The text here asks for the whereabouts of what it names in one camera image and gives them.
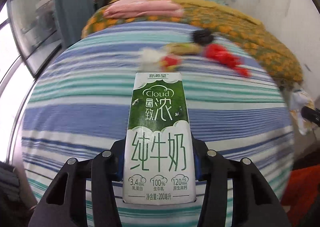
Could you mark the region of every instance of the cloud logo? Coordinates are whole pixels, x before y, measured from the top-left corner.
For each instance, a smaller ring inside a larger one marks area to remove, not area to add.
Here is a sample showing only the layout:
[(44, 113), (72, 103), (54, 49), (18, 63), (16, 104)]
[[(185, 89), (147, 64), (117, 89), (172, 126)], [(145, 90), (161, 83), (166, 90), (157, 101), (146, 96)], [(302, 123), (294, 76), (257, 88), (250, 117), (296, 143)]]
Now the cloud logo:
[(131, 177), (129, 177), (129, 181), (130, 181), (130, 179), (132, 179), (132, 181), (134, 182), (136, 179), (138, 179), (139, 180), (139, 182), (141, 182), (141, 183), (145, 183), (145, 182), (147, 182), (147, 180), (142, 176), (142, 175), (140, 175), (140, 174), (134, 174), (133, 176), (131, 176)]
[(153, 85), (153, 86), (151, 86), (151, 87), (148, 88), (148, 89), (144, 89), (143, 92), (142, 92), (142, 95), (144, 95), (144, 93), (146, 92), (146, 95), (147, 95), (147, 96), (158, 97), (158, 95), (156, 95), (156, 94), (159, 94), (159, 93), (153, 93), (153, 92), (152, 92), (152, 90), (153, 90), (152, 88), (153, 88), (153, 87), (157, 87), (157, 86), (163, 87), (163, 88), (164, 88), (163, 91), (164, 91), (164, 92), (168, 92), (168, 97), (172, 97), (172, 96), (174, 95), (174, 91), (173, 91), (172, 89), (170, 89), (170, 88), (165, 87), (164, 85)]
[(160, 174), (155, 175), (153, 178), (150, 179), (150, 183), (153, 179), (160, 179), (162, 182), (164, 182), (165, 184), (168, 182), (168, 179)]
[(183, 179), (185, 179), (184, 180), (184, 182), (188, 182), (189, 181), (189, 178), (187, 177), (187, 176), (185, 176), (185, 175), (183, 175), (183, 174), (177, 174), (175, 177), (173, 177), (172, 179), (171, 179), (171, 182), (175, 182), (174, 180), (178, 180), (178, 179), (181, 179), (181, 180), (183, 180)]

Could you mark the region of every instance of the small toy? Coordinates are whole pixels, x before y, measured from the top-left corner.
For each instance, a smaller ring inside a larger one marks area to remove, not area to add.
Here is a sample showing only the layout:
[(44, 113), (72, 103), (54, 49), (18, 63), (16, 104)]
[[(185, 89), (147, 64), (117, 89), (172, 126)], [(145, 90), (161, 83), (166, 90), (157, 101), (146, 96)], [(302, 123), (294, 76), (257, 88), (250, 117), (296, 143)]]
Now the small toy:
[(242, 65), (240, 59), (232, 55), (225, 47), (219, 44), (209, 44), (205, 49), (204, 56), (216, 60), (220, 64), (226, 65), (244, 77), (251, 76), (247, 69), (239, 67), (239, 65)]
[(164, 47), (168, 53), (174, 55), (194, 55), (202, 51), (202, 47), (196, 43), (169, 43)]
[(177, 66), (181, 63), (181, 59), (175, 55), (166, 55), (159, 61), (161, 70), (164, 72), (175, 71)]
[(195, 30), (191, 34), (194, 43), (198, 43), (201, 46), (210, 44), (214, 40), (214, 36), (209, 29)]

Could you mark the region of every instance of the red fabric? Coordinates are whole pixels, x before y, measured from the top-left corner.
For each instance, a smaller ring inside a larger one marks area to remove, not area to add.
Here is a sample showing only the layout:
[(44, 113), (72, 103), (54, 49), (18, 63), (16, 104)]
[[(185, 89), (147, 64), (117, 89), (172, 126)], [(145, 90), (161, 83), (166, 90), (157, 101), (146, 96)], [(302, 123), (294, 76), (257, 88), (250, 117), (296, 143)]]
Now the red fabric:
[(239, 67), (239, 65), (242, 65), (240, 59), (228, 52), (224, 46), (219, 44), (209, 44), (205, 49), (204, 56), (218, 61), (222, 65), (226, 65), (242, 76), (251, 76), (247, 69)]
[(281, 200), (283, 206), (290, 206), (287, 216), (292, 227), (298, 225), (318, 195), (320, 165), (291, 172), (288, 186)]

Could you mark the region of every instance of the bed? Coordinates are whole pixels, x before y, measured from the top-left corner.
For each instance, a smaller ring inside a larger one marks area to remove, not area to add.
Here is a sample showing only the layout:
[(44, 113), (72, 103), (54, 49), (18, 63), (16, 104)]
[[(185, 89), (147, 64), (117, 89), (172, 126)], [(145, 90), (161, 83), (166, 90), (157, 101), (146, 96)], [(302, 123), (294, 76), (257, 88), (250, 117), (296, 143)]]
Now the bed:
[[(28, 102), (22, 131), (29, 184), (40, 200), (70, 157), (94, 158), (126, 134), (138, 51), (188, 42), (198, 27), (141, 21), (100, 30), (71, 46), (39, 78)], [(244, 78), (204, 57), (184, 57), (182, 74), (193, 135), (224, 157), (249, 157), (281, 198), (293, 163), (291, 120), (269, 74), (242, 48), (222, 36), (217, 43), (237, 55), (252, 73)], [(123, 226), (196, 226), (205, 182), (196, 183), (197, 201), (153, 207), (125, 204), (122, 184), (113, 183)], [(91, 181), (86, 211), (92, 216)], [(226, 226), (232, 222), (232, 181), (228, 181)]]
[(269, 73), (278, 87), (291, 90), (301, 84), (303, 74), (294, 54), (275, 36), (265, 30), (261, 21), (228, 6), (232, 0), (172, 0), (184, 8), (183, 18), (148, 16), (128, 19), (106, 19), (108, 8), (99, 9), (87, 22), (82, 38), (114, 25), (139, 21), (166, 21), (209, 28), (237, 44), (254, 57)]

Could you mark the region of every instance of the brand logo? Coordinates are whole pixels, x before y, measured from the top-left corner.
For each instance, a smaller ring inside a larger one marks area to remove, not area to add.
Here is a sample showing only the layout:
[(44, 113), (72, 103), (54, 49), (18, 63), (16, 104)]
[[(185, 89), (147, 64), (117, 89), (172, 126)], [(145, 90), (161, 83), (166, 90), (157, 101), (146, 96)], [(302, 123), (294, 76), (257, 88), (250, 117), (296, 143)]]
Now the brand logo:
[(145, 89), (142, 92), (142, 95), (149, 97), (172, 97), (174, 95), (174, 91), (164, 85), (153, 85), (150, 88)]
[(149, 74), (149, 78), (167, 78), (167, 74)]

